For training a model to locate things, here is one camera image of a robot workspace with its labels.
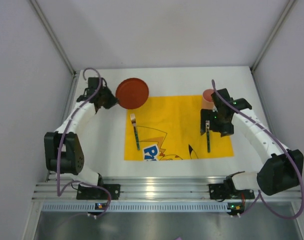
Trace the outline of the pink plastic cup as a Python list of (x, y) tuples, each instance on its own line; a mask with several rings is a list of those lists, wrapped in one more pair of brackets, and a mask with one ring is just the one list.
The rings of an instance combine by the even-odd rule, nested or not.
[(212, 94), (214, 93), (213, 89), (206, 89), (202, 94), (202, 103), (201, 107), (205, 110), (212, 110), (214, 107), (214, 102), (212, 99)]

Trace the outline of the red plate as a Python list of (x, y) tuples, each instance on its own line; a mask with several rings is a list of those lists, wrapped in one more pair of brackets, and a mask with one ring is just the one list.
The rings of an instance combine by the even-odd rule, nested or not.
[(133, 110), (146, 103), (149, 97), (149, 88), (142, 79), (132, 77), (125, 79), (118, 85), (115, 95), (121, 107)]

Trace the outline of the green handled fork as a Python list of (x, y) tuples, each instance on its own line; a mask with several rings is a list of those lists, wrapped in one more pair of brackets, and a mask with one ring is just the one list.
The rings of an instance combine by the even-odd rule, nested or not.
[(130, 120), (133, 126), (133, 130), (134, 130), (134, 135), (135, 135), (135, 141), (136, 141), (136, 146), (137, 146), (137, 150), (140, 150), (140, 143), (139, 143), (139, 136), (138, 136), (138, 130), (137, 130), (137, 125), (136, 125), (136, 117), (134, 113), (130, 114)]

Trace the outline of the yellow cartoon placemat cloth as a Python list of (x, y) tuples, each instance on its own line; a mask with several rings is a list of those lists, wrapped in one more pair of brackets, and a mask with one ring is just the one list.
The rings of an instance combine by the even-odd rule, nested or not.
[[(177, 161), (233, 157), (230, 137), (200, 134), (201, 95), (155, 96), (138, 109), (126, 113), (126, 161)], [(134, 113), (139, 136), (137, 150), (130, 114)]]

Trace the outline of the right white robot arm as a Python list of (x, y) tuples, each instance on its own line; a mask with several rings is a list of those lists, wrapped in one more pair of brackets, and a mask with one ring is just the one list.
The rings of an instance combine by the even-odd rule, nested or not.
[(260, 190), (272, 196), (301, 184), (304, 155), (300, 150), (290, 150), (279, 142), (246, 99), (233, 99), (225, 88), (213, 91), (211, 98), (213, 109), (200, 112), (201, 134), (214, 132), (223, 138), (239, 130), (263, 164), (258, 172), (239, 171), (227, 176), (225, 183), (230, 190)]

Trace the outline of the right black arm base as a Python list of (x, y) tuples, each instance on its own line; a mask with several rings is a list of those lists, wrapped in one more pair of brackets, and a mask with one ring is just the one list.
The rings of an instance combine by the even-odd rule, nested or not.
[(250, 189), (231, 190), (223, 183), (211, 183), (208, 185), (211, 200), (223, 202), (224, 200), (253, 200), (254, 192)]

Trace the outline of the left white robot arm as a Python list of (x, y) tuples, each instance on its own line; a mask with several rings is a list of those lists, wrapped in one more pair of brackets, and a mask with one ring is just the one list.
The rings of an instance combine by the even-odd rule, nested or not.
[(74, 181), (91, 186), (102, 186), (101, 174), (85, 164), (85, 156), (79, 136), (89, 121), (101, 108), (110, 109), (118, 99), (102, 77), (90, 77), (88, 87), (76, 99), (76, 103), (63, 124), (44, 136), (46, 168), (56, 173), (57, 181), (63, 174)]

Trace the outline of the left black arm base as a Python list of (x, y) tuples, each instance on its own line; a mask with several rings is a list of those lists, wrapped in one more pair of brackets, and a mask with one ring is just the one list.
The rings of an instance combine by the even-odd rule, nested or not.
[(111, 197), (109, 197), (108, 193), (102, 189), (98, 189), (95, 187), (89, 187), (84, 185), (78, 185), (77, 188), (77, 200), (118, 200), (120, 197), (120, 184), (104, 184), (103, 188), (106, 189)]

